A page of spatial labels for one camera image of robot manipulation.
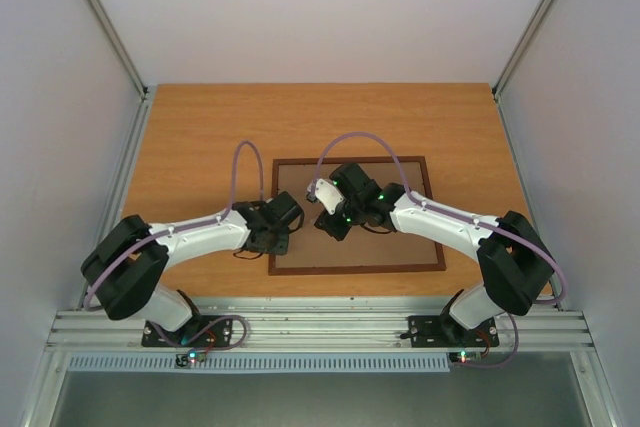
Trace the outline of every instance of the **white wall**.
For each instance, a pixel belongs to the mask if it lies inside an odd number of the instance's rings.
[[[558,0],[504,95],[533,213],[627,425],[640,377],[640,0]]]
[[[136,94],[84,0],[0,0],[0,425],[77,301]]]
[[[539,0],[102,0],[143,79],[495,82]]]

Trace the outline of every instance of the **wooden frame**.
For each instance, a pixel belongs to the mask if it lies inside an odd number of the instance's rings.
[[[427,162],[423,156],[399,156],[401,163],[415,162],[420,165],[422,174],[422,184],[424,186],[424,194],[427,198],[433,199],[431,185],[429,183],[429,174],[427,171]],[[274,159],[271,175],[271,197],[278,195],[278,179],[280,166],[282,165],[308,165],[318,162],[317,158],[298,158],[298,159]],[[325,158],[324,164],[345,164],[354,162],[358,164],[381,164],[390,163],[393,160],[390,157],[333,157]],[[269,275],[340,275],[340,274],[383,274],[394,272],[432,272],[446,270],[444,260],[444,252],[442,245],[435,242],[436,263],[430,264],[404,264],[404,265],[363,265],[363,266],[345,266],[345,267],[286,267],[278,268],[276,266],[276,256],[269,255]]]

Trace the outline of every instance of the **wooden table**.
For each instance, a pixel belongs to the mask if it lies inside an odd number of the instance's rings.
[[[398,155],[424,155],[434,199],[471,212],[526,213],[502,124],[486,84],[162,85],[158,88],[124,215],[172,222],[221,210],[231,157],[250,139],[265,162],[317,157],[354,130],[384,138]],[[384,155],[369,139],[332,156]],[[250,151],[239,163],[236,199],[258,198]],[[170,270],[163,282],[193,296],[449,295],[480,280],[478,265],[445,247],[445,272],[337,276],[267,275],[267,258],[217,252]]]

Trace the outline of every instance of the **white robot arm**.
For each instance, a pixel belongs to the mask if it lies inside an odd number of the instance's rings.
[[[553,274],[534,252],[492,230],[507,230],[547,252],[527,219],[516,212],[502,218],[478,215],[417,192],[407,194],[399,184],[381,189],[358,164],[344,164],[329,177],[312,183],[307,199],[323,204],[315,226],[336,240],[343,240],[354,226],[369,225],[429,238],[480,264],[484,281],[456,294],[440,316],[454,345],[502,312],[525,315]]]
[[[137,215],[126,217],[81,267],[88,297],[95,293],[112,320],[141,318],[167,332],[193,333],[203,325],[197,309],[183,292],[159,283],[162,273],[220,250],[284,255],[296,219],[301,225],[303,211],[287,192],[184,222],[146,224]]]

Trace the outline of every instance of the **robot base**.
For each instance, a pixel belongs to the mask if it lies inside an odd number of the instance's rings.
[[[481,338],[476,331],[480,331],[484,334],[484,337],[489,341],[490,347],[497,347],[500,345],[500,341],[498,340],[498,331],[496,329],[496,321],[493,318],[485,320],[476,329],[466,332],[462,340],[457,344],[453,344],[449,339],[447,339],[447,336],[442,330],[442,323],[439,315],[413,315],[408,318],[408,321],[409,332],[402,334],[400,337],[410,338],[411,347],[460,347],[462,349],[485,347],[485,339]]]
[[[198,332],[201,329],[205,328],[208,324],[213,322],[214,320],[220,318],[220,315],[202,315],[199,319],[198,326],[192,328],[191,331]],[[213,334],[210,335],[207,332],[202,334],[200,337],[195,339],[189,345],[185,345],[185,347],[194,348],[206,348],[206,347],[228,347],[231,335],[233,334],[233,321],[226,320],[222,322],[218,322],[213,325],[209,332]],[[183,329],[178,330],[177,332],[165,332],[165,335],[172,341],[182,344],[188,339],[185,339],[185,334],[183,333]],[[154,327],[146,322],[144,325],[144,330],[142,334],[142,347],[167,347],[173,349],[171,345],[167,345],[167,343],[158,335],[158,332]]]

